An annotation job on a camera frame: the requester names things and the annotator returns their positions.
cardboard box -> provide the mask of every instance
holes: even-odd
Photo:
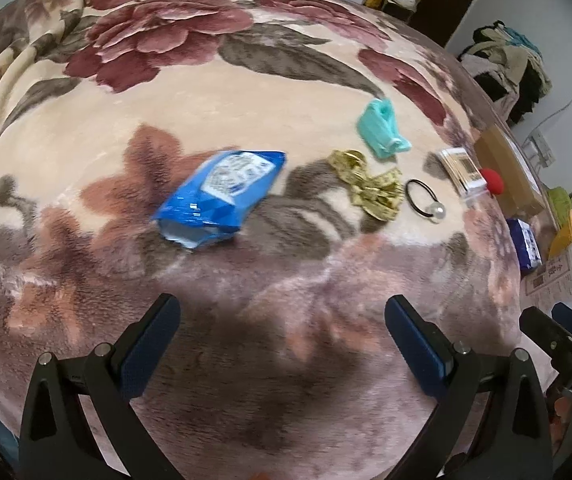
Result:
[[[506,218],[530,220],[546,209],[546,199],[522,152],[498,126],[493,125],[475,143],[482,168],[500,174],[504,192],[497,201]]]

brown fur blanket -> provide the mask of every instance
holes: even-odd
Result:
[[[413,143],[396,164],[435,190],[442,224],[407,204],[375,221],[325,162],[394,165],[355,128],[382,96]],[[338,0],[17,0],[0,13],[0,419],[18,432],[41,352],[114,341],[170,292],[182,325],[133,405],[186,478],[380,474],[433,407],[387,298],[478,351],[519,341],[504,218],[489,196],[464,204],[433,155],[493,123],[451,56]],[[163,240],[151,214],[230,146],[288,163],[234,240]]]

blue gripper pad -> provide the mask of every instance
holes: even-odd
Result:
[[[152,319],[144,316],[140,321],[146,327],[120,367],[120,392],[125,400],[143,395],[157,364],[179,328],[179,302],[169,294],[164,295],[163,301],[163,306]]]
[[[423,328],[428,325],[403,296],[393,296],[384,309],[386,328],[395,340],[422,391],[441,399],[447,389],[446,379],[452,365],[440,358]]]
[[[557,303],[551,312],[553,320],[572,334],[572,309],[563,303]]]

red ball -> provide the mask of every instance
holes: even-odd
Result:
[[[504,192],[504,181],[502,177],[495,170],[489,168],[482,168],[479,173],[484,177],[488,190],[493,195],[501,195]]]

pile of clothes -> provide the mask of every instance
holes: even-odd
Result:
[[[478,28],[473,40],[475,44],[459,60],[488,94],[499,116],[519,122],[552,88],[540,50],[502,22]]]

